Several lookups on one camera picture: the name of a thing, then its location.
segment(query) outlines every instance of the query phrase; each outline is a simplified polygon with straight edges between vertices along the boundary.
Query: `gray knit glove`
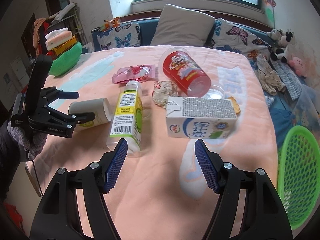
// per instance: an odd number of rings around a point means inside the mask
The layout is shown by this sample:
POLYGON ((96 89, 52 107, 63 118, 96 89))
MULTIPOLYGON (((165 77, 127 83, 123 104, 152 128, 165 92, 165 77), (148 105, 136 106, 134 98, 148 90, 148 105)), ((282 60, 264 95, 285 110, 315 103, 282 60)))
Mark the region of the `gray knit glove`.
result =
POLYGON ((29 140, 25 137, 24 131, 19 127, 11 127, 11 122, 8 122, 7 130, 11 137, 21 146, 26 152, 28 152, 28 158, 32 161, 34 158, 42 152, 43 146, 47 140, 47 134, 34 132, 33 142, 30 144, 29 140))

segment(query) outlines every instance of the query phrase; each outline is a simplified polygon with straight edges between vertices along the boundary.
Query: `white pillow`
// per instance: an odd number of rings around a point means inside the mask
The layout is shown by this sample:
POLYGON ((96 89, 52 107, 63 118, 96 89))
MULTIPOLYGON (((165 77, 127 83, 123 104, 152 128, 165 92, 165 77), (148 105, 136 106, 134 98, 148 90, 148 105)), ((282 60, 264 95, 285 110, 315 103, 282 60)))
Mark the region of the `white pillow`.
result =
POLYGON ((269 59, 272 51, 272 47, 256 35, 222 18, 218 19, 211 44, 207 47, 242 54, 255 71, 257 56, 262 54, 269 59))
POLYGON ((202 12, 166 4, 160 15, 151 46, 203 47, 215 20, 214 17, 202 12))

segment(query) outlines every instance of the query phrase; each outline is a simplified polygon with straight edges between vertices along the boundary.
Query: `bed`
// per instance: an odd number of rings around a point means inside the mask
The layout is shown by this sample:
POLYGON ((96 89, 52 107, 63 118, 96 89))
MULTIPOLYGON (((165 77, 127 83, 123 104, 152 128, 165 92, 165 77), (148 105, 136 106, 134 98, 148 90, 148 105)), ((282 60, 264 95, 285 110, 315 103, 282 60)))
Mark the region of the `bed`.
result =
MULTIPOLYGON (((120 86, 111 82, 118 68, 156 64, 169 45, 120 48, 81 55, 78 64, 61 77, 49 76, 45 87, 78 91, 77 101, 106 97, 112 108, 120 86)), ((241 54, 201 47, 185 47, 213 81, 223 85, 227 96, 238 101, 241 114, 226 139, 204 140, 209 150, 237 168, 263 168, 276 186, 277 146, 265 97, 248 60, 241 54)), ((195 139, 169 138, 165 109, 151 98, 153 81, 142 83, 142 157, 127 157, 115 188, 105 195, 114 224, 123 240, 202 239, 218 196, 207 187, 194 154, 195 139)), ((67 113, 73 100, 58 100, 52 107, 67 113)), ((48 136, 35 159, 44 192, 58 168, 83 169, 108 152, 109 125, 74 132, 71 139, 48 136)), ((34 176, 32 163, 27 168, 34 176)), ((83 231, 92 237, 83 194, 77 190, 83 231)), ((232 235, 239 232, 244 206, 241 192, 232 235)))

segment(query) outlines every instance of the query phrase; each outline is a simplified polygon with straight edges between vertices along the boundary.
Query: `red chip can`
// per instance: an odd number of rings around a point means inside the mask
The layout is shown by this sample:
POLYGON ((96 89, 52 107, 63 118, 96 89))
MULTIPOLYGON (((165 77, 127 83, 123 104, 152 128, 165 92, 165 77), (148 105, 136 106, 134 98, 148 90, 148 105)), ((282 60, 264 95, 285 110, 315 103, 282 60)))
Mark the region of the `red chip can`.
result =
POLYGON ((203 97, 210 89, 211 79, 183 48, 167 50, 159 61, 159 69, 188 97, 203 97))

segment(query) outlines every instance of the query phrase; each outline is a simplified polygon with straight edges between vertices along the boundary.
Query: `white milk carton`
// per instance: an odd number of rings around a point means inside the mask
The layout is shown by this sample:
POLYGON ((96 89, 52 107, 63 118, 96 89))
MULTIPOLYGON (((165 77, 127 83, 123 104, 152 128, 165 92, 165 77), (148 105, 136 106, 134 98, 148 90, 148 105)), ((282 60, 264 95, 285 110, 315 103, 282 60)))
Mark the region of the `white milk carton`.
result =
POLYGON ((228 99, 169 97, 167 130, 169 137, 224 139, 237 121, 228 99))

